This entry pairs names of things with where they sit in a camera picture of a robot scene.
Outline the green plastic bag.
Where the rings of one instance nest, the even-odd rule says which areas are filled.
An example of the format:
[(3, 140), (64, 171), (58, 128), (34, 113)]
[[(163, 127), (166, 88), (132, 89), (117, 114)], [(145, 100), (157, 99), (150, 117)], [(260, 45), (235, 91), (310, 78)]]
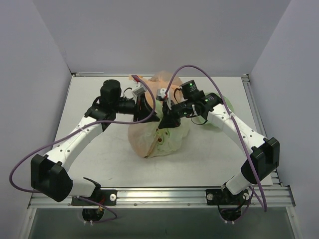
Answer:
[(148, 148), (145, 158), (152, 158), (157, 156), (166, 156), (178, 151), (184, 138), (187, 137), (190, 130), (190, 123), (187, 119), (181, 119), (181, 125), (176, 128), (158, 129), (157, 125), (153, 123), (152, 128), (155, 128), (153, 134), (148, 135), (146, 142), (152, 139), (152, 144)]

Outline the red orange fake peach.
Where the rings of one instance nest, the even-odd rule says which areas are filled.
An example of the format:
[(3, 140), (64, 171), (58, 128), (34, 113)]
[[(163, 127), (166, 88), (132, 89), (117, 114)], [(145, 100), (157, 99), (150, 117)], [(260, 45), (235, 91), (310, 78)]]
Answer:
[(158, 141), (158, 122), (131, 124), (128, 140), (133, 151), (140, 157), (151, 158)]

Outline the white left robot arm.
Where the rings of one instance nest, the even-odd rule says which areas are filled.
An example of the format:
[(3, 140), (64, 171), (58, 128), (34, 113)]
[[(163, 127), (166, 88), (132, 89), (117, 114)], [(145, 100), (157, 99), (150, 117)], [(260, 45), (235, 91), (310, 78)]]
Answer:
[(100, 88), (100, 95), (72, 132), (58, 140), (57, 146), (44, 156), (36, 154), (32, 158), (30, 166), (33, 189), (57, 202), (68, 196), (82, 196), (90, 205), (100, 201), (100, 184), (89, 178), (73, 180), (68, 170), (94, 138), (103, 133), (110, 124), (116, 123), (118, 114), (132, 115), (132, 124), (159, 121), (155, 105), (150, 106), (146, 100), (146, 93), (151, 92), (150, 88), (136, 75), (133, 79), (135, 86), (131, 99), (122, 96), (119, 81), (106, 80)]

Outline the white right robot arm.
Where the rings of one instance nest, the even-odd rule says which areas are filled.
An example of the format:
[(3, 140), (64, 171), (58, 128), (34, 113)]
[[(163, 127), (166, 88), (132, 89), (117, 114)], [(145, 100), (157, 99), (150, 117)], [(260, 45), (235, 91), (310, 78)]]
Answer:
[(162, 102), (163, 117), (159, 128), (175, 128), (181, 118), (202, 117), (221, 129), (238, 147), (247, 159), (240, 172), (224, 184), (221, 198), (232, 204), (239, 194), (251, 185), (256, 185), (279, 166), (280, 144), (275, 138), (267, 139), (254, 131), (233, 112), (229, 111), (222, 99), (215, 93), (205, 94), (193, 80), (179, 88), (184, 100), (175, 104), (162, 88), (157, 92), (157, 100)]

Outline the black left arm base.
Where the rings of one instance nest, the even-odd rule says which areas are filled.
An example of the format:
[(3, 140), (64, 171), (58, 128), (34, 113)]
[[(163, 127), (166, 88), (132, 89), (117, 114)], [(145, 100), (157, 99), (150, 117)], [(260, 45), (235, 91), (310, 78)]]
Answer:
[[(101, 185), (94, 180), (89, 178), (85, 178), (85, 180), (94, 184), (95, 188), (90, 197), (84, 196), (74, 196), (72, 197), (71, 205), (72, 206), (98, 206), (95, 209), (82, 209), (82, 218), (84, 223), (88, 223), (90, 225), (99, 224), (104, 222), (113, 221), (118, 218), (117, 213), (115, 213), (112, 209), (107, 206), (115, 206), (117, 200), (117, 190), (110, 189), (104, 190), (101, 188)], [(108, 211), (113, 214), (112, 218), (102, 219), (104, 213)]]

